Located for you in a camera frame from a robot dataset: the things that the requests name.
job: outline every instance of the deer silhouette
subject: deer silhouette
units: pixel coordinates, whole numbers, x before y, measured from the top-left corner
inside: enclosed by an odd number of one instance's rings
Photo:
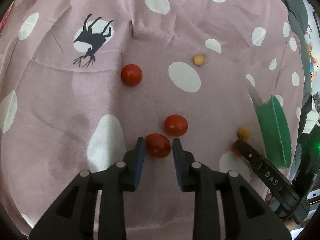
[[[104,27],[103,31],[101,33],[92,33],[92,26],[98,21],[100,20],[102,17],[98,17],[97,19],[94,20],[94,22],[88,26],[87,28],[87,22],[88,19],[92,16],[92,14],[89,14],[87,16],[87,18],[84,21],[83,24],[83,31],[79,34],[78,38],[76,38],[73,43],[75,43],[76,41],[81,41],[81,42],[85,42],[88,43],[92,46],[92,48],[89,48],[87,53],[83,56],[77,57],[74,61],[73,61],[73,65],[74,64],[78,64],[79,67],[81,67],[81,59],[85,59],[88,56],[90,56],[90,60],[85,63],[82,67],[87,68],[90,63],[94,63],[96,62],[96,57],[94,56],[94,54],[98,51],[98,49],[101,48],[101,46],[103,45],[103,43],[105,43],[106,38],[111,36],[111,27],[109,27],[109,25],[113,22],[110,21],[108,22],[108,24],[106,25],[106,27]],[[109,33],[108,34],[104,34],[105,31],[108,29],[109,27]]]

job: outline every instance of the green plastic bowl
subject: green plastic bowl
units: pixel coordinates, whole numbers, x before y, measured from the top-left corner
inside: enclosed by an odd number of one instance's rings
[[[275,96],[256,107],[267,159],[277,168],[291,165],[291,138],[287,119]]]

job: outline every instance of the red cherry tomato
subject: red cherry tomato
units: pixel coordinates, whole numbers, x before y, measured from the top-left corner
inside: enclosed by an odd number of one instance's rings
[[[173,114],[164,120],[164,130],[170,136],[179,137],[187,132],[188,122],[183,116]]]
[[[142,70],[135,64],[129,64],[122,69],[121,78],[127,86],[136,86],[142,80]]]
[[[170,141],[159,133],[152,133],[146,137],[147,152],[156,158],[165,158],[171,152]]]
[[[236,150],[236,148],[235,148],[235,143],[236,143],[236,142],[234,142],[234,144],[232,145],[232,151],[233,151],[237,156],[242,157],[243,155],[242,155],[238,150]]]

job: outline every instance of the gray fabric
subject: gray fabric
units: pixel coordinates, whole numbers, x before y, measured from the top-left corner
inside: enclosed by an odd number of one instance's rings
[[[292,31],[298,36],[301,44],[301,59],[303,65],[303,71],[305,76],[305,83],[303,88],[303,101],[302,105],[308,100],[311,90],[311,79],[310,79],[310,66],[309,56],[307,52],[307,46],[304,40],[304,34],[308,28],[308,13],[303,3],[303,0],[282,0],[287,6],[289,13],[289,23]]]
[[[302,156],[302,146],[301,144],[297,144],[296,152],[294,154],[293,163],[290,170],[289,180],[293,180],[294,176],[296,175],[298,168],[301,163],[301,156]]]

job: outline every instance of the small yellow ball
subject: small yellow ball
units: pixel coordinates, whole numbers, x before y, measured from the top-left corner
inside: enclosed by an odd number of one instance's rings
[[[202,66],[205,63],[205,56],[202,54],[197,54],[193,57],[193,62],[197,66]]]
[[[238,130],[238,137],[239,139],[248,140],[250,137],[250,128],[249,127],[240,127]]]

